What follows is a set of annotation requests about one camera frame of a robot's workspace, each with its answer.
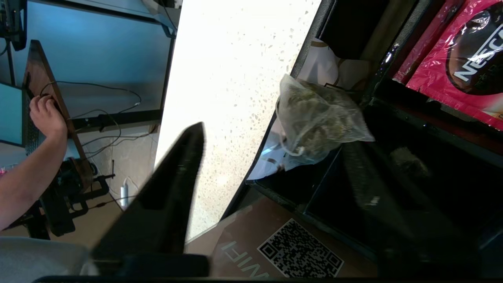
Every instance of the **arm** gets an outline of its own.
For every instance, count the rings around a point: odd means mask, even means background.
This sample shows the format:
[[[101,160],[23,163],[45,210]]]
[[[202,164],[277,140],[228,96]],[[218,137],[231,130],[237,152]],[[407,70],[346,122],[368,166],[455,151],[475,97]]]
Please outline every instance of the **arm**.
[[[30,117],[46,139],[25,161],[0,178],[0,230],[23,215],[42,195],[66,153],[66,124],[50,96],[32,99]]]

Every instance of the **red package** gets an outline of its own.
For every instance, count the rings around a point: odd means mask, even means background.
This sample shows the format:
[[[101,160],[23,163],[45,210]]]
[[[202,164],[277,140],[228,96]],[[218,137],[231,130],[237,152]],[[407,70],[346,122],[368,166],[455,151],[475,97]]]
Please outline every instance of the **red package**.
[[[407,55],[400,69],[396,72],[393,77],[395,81],[404,85],[407,84],[414,71],[437,43],[463,3],[464,0],[446,0],[445,4],[414,45],[414,48]]]
[[[467,0],[407,86],[503,130],[503,0]]]

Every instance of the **clear plastic bag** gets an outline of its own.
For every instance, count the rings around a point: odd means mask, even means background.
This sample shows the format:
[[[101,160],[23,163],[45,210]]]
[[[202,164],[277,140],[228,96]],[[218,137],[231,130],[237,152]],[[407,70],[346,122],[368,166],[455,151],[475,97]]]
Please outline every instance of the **clear plastic bag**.
[[[344,90],[329,89],[289,75],[281,80],[276,114],[286,136],[283,149],[290,155],[285,169],[316,164],[341,143],[373,142],[360,108]]]

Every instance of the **wooden desk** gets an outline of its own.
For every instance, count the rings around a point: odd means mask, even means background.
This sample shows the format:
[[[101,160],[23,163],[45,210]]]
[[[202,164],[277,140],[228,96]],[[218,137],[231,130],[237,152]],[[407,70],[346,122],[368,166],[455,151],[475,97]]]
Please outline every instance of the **wooden desk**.
[[[51,67],[47,62],[47,58],[45,57],[45,53],[42,49],[40,41],[32,40],[30,42],[30,51],[28,53],[28,61],[26,63],[23,85],[28,85],[28,88],[35,96],[40,95],[40,92],[45,87],[44,94],[51,95],[52,98],[54,98],[54,100],[57,102],[59,109],[61,110],[61,114],[66,121],[66,126],[68,128],[68,138],[73,140],[80,156],[80,159],[74,161],[74,163],[82,180],[82,190],[84,191],[91,185],[93,181],[91,166],[86,159],[84,149],[82,148],[82,144],[80,143],[80,140],[78,139],[78,136],[75,132],[75,127],[72,120],[70,119],[70,114],[68,113],[68,109],[66,108],[57,83],[47,85],[48,83],[54,81],[56,81],[56,79],[54,78]]]

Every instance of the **nescafe logo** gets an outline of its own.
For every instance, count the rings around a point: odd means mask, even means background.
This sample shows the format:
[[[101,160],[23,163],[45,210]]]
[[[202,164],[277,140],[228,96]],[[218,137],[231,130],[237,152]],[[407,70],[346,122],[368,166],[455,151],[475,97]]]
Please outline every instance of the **nescafe logo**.
[[[475,15],[449,48],[447,75],[460,91],[473,95],[503,92],[503,3]]]

